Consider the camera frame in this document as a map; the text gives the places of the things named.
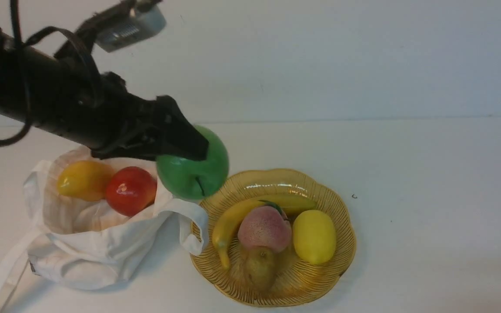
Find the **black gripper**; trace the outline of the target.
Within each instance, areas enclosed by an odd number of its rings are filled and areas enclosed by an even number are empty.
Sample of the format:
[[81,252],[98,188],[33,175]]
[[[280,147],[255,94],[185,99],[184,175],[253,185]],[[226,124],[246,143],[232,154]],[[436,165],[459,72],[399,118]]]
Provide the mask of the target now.
[[101,78],[105,107],[119,105],[111,109],[118,119],[108,121],[110,138],[103,147],[91,149],[92,157],[155,160],[158,155],[172,155],[197,162],[207,158],[209,141],[187,121],[173,97],[145,100],[129,93],[127,83],[117,74],[107,72]]

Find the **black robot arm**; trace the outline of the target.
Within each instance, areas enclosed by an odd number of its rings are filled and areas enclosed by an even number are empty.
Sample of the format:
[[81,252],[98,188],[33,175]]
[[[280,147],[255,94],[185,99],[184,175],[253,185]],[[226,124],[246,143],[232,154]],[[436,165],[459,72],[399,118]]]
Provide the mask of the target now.
[[175,99],[129,93],[125,80],[102,73],[92,56],[95,45],[114,52],[157,35],[166,26],[158,4],[122,0],[75,31],[48,26],[23,39],[19,2],[12,0],[13,33],[0,28],[0,115],[23,127],[0,139],[0,148],[37,127],[89,148],[98,159],[207,159],[210,141],[187,121]]

